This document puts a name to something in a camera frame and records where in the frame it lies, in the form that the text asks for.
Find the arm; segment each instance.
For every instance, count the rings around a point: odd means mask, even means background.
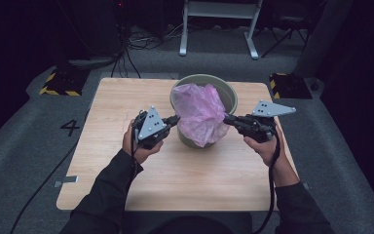
[[[280,210],[280,225],[277,233],[334,233],[317,203],[300,182],[284,152],[282,132],[277,127],[280,139],[280,156],[273,167],[273,176]],[[266,166],[271,165],[276,149],[276,138],[258,143],[250,137],[244,142],[262,157]]]
[[[163,142],[151,150],[136,150],[134,159],[131,144],[130,124],[124,134],[123,149],[96,177],[90,193],[72,211],[60,233],[119,233],[132,180],[143,170],[140,164],[159,152]]]

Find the pink plastic bag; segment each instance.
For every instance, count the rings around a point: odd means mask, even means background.
[[[175,114],[180,117],[178,129],[199,147],[216,143],[226,136],[228,125],[223,123],[225,108],[216,89],[186,84],[171,91]]]

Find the gray bowl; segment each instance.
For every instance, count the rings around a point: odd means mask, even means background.
[[[237,97],[236,91],[233,89],[232,86],[230,86],[224,80],[218,77],[212,76],[212,75],[196,74],[196,75],[186,76],[180,79],[179,81],[177,81],[177,83],[174,84],[173,88],[177,86],[185,85],[185,84],[191,84],[191,83],[194,83],[198,86],[203,86],[203,87],[207,84],[212,85],[216,89],[217,93],[219,94],[220,100],[221,102],[223,102],[224,107],[226,108],[226,113],[233,114],[236,111],[236,108],[238,106],[238,97]],[[174,108],[171,94],[169,95],[169,101],[171,103],[172,108]],[[180,138],[180,140],[184,144],[192,148],[201,149],[201,148],[208,148],[214,145],[214,143],[208,143],[205,145],[205,147],[200,147],[196,143],[194,143],[193,140],[187,138],[184,134],[182,134],[180,130],[178,129],[178,127],[177,127],[177,133],[178,133],[178,137]]]

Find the dark background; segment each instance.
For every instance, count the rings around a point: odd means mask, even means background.
[[[163,35],[169,23],[181,23],[183,6],[136,0],[124,2],[123,11],[119,1],[59,2],[63,10],[57,1],[0,1],[0,128],[28,101],[25,88],[43,70],[113,54],[123,27],[132,24]],[[354,1],[317,77],[325,84],[322,101],[374,190],[374,2]]]

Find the black jacket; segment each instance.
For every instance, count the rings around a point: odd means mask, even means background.
[[[119,233],[131,182],[142,170],[130,155],[120,150],[95,179],[90,194],[85,196],[71,212],[70,219],[60,233]],[[276,193],[280,210],[280,225],[276,233],[334,233],[303,184],[278,187]],[[202,223],[203,228],[200,225],[188,224],[193,221]],[[159,228],[156,233],[171,233],[171,230],[177,226],[196,228],[196,230],[180,228],[178,233],[209,233],[208,230],[211,228],[226,230],[226,227],[219,222],[186,217],[168,223],[167,226]]]

